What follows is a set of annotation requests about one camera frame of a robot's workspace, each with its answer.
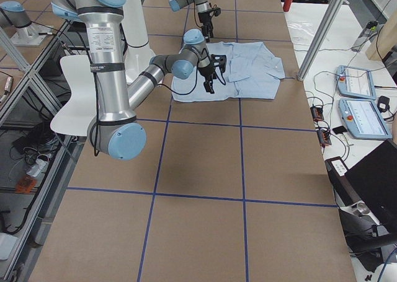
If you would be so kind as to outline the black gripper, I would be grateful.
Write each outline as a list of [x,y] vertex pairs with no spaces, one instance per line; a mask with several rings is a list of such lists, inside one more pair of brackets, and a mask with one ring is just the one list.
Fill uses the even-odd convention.
[[201,23],[202,35],[206,42],[210,42],[210,39],[213,38],[213,23],[212,23],[213,12],[212,11],[199,12],[198,17]]
[[216,69],[213,65],[209,64],[204,67],[199,67],[198,71],[201,76],[205,78],[205,82],[203,86],[205,91],[210,94],[214,94],[215,91],[213,90],[213,80],[216,79]]

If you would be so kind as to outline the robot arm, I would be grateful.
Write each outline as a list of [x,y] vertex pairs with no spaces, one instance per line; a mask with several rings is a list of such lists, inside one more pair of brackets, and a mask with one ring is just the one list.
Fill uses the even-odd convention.
[[179,11],[193,4],[197,11],[198,20],[195,19],[196,26],[200,27],[206,42],[213,38],[213,17],[221,14],[221,9],[217,5],[212,5],[208,0],[169,0],[172,11]]
[[120,25],[127,0],[51,0],[53,12],[65,20],[85,23],[90,72],[96,90],[96,115],[87,129],[94,153],[103,152],[119,160],[139,155],[146,132],[136,122],[135,109],[149,96],[165,75],[187,79],[192,72],[202,75],[204,88],[213,92],[216,56],[209,53],[199,29],[184,34],[178,54],[158,55],[137,78],[127,84]]

